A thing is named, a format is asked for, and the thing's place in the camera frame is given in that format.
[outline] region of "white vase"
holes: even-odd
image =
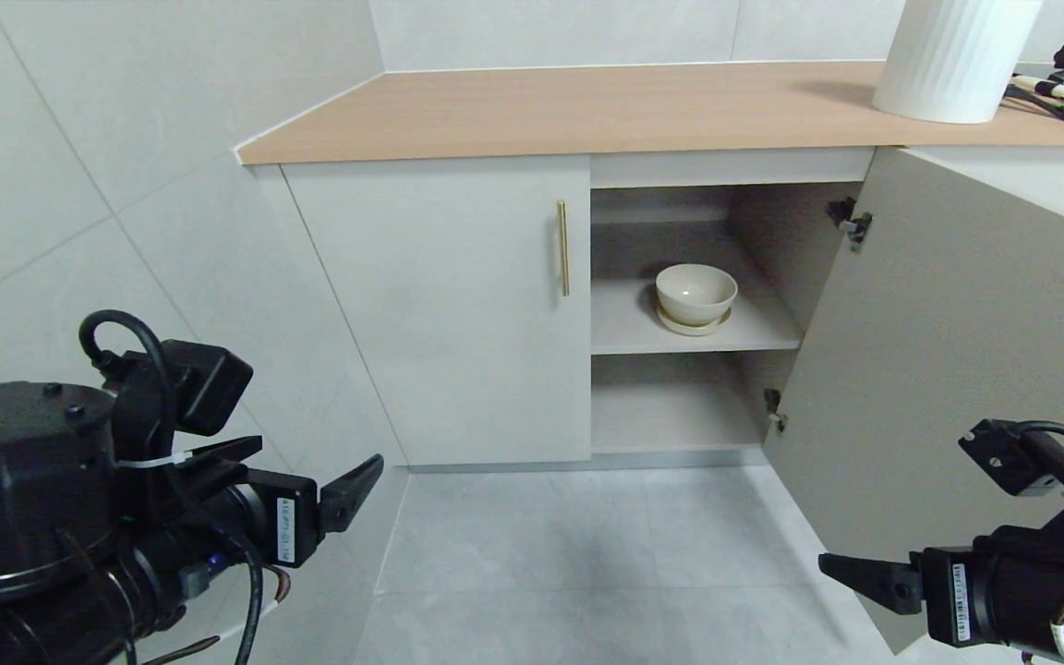
[[[1042,0],[905,0],[875,109],[934,122],[991,121]]]

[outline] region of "white bowl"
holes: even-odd
[[[738,283],[722,269],[710,265],[672,265],[654,279],[660,305],[677,323],[706,326],[730,311],[738,297]]]

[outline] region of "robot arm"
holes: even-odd
[[[97,349],[106,320],[143,332],[148,353]],[[262,565],[306,563],[384,467],[373,455],[319,488],[243,464],[261,437],[177,458],[172,432],[219,432],[252,367],[220,347],[157,342],[123,312],[89,315],[81,344],[107,392],[0,383],[1,665],[104,665],[122,651],[136,662],[134,641],[173,627],[232,564],[254,561],[261,578]],[[250,594],[249,649],[261,604]]]
[[[1064,486],[1064,435],[1047,421],[983,420],[959,445],[1013,496]],[[1064,509],[1046,526],[1004,526],[970,547],[912,551],[909,564],[819,555],[819,569],[898,614],[926,606],[930,638],[1001,644],[1064,662]]]

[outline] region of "barcode label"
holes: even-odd
[[[295,501],[278,497],[278,561],[295,563]]]
[[[955,633],[959,641],[971,639],[970,610],[967,608],[967,567],[954,564],[950,567],[951,585],[955,588]]]

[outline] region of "floor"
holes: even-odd
[[[892,656],[768,466],[415,475],[360,665],[1018,664]]]

